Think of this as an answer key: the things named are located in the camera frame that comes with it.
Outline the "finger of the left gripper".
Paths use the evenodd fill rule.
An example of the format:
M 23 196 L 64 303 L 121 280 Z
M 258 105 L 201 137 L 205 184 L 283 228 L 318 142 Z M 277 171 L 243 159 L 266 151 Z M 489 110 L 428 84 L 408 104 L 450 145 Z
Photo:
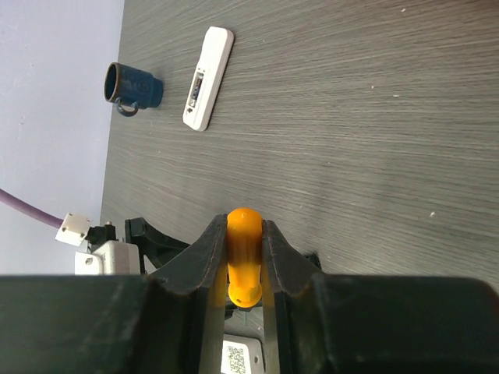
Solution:
M 189 247 L 188 243 L 161 233 L 143 217 L 125 220 L 125 235 L 125 242 L 138 248 L 141 273 L 147 273 L 145 259 L 158 269 Z

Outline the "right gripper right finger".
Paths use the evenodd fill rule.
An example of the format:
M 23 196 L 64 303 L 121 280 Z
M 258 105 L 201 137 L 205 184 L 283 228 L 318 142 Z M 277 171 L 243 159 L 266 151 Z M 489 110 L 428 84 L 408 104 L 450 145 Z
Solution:
M 262 287 L 264 357 L 268 373 L 292 373 L 287 301 L 303 293 L 320 269 L 295 250 L 273 221 L 263 222 Z

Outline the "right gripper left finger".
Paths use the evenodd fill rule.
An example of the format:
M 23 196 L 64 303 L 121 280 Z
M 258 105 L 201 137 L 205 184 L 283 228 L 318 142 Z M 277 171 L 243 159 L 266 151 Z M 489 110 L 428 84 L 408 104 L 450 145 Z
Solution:
M 150 338 L 163 373 L 219 373 L 227 288 L 227 216 L 219 214 L 201 236 L 152 274 L 164 297 L 154 307 Z

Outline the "orange handle screwdriver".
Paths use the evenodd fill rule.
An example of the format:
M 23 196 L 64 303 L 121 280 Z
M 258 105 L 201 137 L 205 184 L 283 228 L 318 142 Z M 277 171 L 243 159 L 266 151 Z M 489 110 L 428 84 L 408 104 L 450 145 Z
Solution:
M 247 207 L 227 216 L 228 296 L 238 307 L 254 307 L 262 297 L 262 216 Z

